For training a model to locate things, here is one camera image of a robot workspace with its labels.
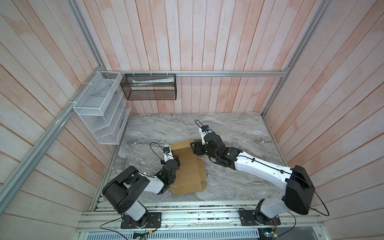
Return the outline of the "brown cardboard box sheet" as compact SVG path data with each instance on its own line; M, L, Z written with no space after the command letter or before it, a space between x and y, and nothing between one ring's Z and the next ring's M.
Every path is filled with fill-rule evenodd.
M176 180L171 185L171 192L175 195L185 195L202 192L207 187L207 173L202 156L194 154L189 140L170 144L174 156L179 157L180 168L176 171Z

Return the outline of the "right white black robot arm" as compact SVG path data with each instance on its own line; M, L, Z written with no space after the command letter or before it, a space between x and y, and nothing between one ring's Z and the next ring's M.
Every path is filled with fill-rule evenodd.
M217 165L262 178L284 191L275 198L258 202L254 216L259 223L289 211L299 215L309 213L316 189L303 167L279 166L238 148L227 147L214 132L201 133L201 137L201 141L191 144L194 154L206 155Z

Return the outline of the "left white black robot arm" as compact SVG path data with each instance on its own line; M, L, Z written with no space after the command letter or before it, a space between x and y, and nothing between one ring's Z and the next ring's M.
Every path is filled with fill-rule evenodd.
M128 216L138 223L145 223L148 211L138 198L143 192L157 195L166 192L175 182L179 167L180 161L168 160L156 175L149 176L130 166L109 181L104 186L102 194L119 214Z

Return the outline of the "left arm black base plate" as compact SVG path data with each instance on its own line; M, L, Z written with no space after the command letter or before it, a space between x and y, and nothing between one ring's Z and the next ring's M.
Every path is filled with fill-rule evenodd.
M161 212L147 212L137 221L127 214L122 214L121 229L158 229L161 227L161 221Z

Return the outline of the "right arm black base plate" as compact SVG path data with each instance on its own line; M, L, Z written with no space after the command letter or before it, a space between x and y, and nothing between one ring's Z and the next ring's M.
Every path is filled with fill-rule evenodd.
M281 220L278 216L268 218L262 213L256 213L255 210L238 209L242 226L279 226Z

